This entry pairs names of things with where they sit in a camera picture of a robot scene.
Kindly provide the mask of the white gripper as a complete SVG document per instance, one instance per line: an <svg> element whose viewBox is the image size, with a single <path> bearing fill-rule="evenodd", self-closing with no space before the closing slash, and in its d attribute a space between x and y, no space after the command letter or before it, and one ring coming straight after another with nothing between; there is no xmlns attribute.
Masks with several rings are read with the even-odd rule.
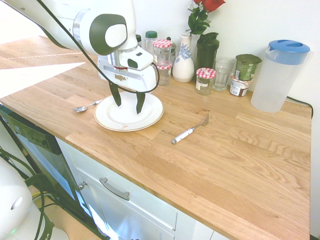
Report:
<svg viewBox="0 0 320 240"><path fill-rule="evenodd" d="M155 69L151 65L143 70L132 68L116 69L108 62L107 56L98 56L97 66L111 80L108 82L109 89L118 107L122 104L119 86L138 91L136 92L136 113L140 114L146 97L144 92L150 91L156 86Z"/></svg>

